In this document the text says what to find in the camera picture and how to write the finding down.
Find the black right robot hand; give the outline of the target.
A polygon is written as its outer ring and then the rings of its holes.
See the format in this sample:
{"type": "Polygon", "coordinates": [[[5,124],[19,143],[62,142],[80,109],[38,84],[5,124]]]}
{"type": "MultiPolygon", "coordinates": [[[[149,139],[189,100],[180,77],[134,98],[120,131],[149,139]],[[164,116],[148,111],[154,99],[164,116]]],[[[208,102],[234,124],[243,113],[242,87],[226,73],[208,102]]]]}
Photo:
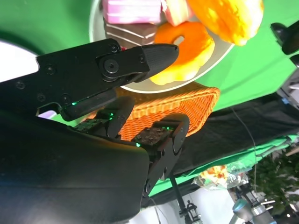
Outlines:
{"type": "Polygon", "coordinates": [[[114,39],[38,56],[37,72],[0,84],[0,221],[118,224],[176,164],[189,118],[171,114],[130,140],[134,107],[116,88],[171,66],[174,44],[121,50],[114,39]]]}

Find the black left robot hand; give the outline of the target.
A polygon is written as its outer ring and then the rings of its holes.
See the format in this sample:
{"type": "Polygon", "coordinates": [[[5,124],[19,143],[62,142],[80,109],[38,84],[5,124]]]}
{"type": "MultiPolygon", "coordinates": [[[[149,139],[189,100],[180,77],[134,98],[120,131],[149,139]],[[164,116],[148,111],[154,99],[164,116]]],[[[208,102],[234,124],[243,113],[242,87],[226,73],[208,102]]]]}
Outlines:
{"type": "Polygon", "coordinates": [[[299,21],[288,27],[282,23],[272,23],[271,31],[285,55],[290,55],[299,50],[299,21]]]}

